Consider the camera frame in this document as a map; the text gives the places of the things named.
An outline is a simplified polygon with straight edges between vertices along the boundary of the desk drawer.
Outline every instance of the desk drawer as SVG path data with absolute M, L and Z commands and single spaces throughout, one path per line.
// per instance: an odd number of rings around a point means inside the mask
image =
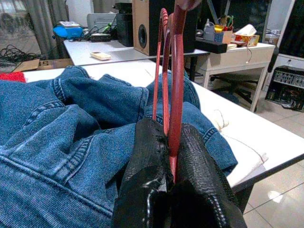
M 273 48 L 229 50 L 226 53 L 198 57 L 197 72 L 220 70 L 254 64 L 269 63 Z

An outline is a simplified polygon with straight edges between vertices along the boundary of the white wall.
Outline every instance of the white wall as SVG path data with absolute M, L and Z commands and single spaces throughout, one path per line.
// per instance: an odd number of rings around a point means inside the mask
M 272 0 L 268 19 L 268 29 L 282 30 L 292 0 Z
M 94 12 L 93 0 L 67 0 L 69 20 L 87 26 L 86 16 Z

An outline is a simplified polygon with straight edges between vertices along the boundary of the tiled floor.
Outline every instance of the tiled floor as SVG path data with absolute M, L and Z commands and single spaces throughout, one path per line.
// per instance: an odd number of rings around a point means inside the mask
M 304 113 L 266 101 L 265 95 L 261 93 L 256 114 L 304 138 Z M 256 183 L 244 219 L 248 228 L 304 228 L 304 160 Z

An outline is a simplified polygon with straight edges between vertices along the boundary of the black speaker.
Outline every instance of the black speaker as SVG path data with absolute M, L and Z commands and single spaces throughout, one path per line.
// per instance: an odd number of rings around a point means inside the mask
M 174 11 L 173 0 L 133 0 L 133 44 L 134 48 L 149 56 L 157 52 L 158 28 L 161 9 L 165 8 L 168 15 Z M 184 29 L 184 52 L 195 49 L 195 33 L 198 10 L 195 8 L 187 13 Z

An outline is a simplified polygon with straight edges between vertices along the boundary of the blue object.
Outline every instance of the blue object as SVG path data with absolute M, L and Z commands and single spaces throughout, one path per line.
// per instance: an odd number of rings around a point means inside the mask
M 53 32 L 56 35 L 66 39 L 81 37 L 82 30 L 83 30 L 82 27 L 65 28 L 61 25 L 58 25 L 53 28 Z
M 152 115 L 153 87 L 109 75 L 95 81 L 79 66 L 52 80 L 0 80 L 0 226 L 110 227 L 118 173 L 133 152 L 136 122 Z M 237 161 L 186 77 L 184 90 L 183 121 L 230 171 Z

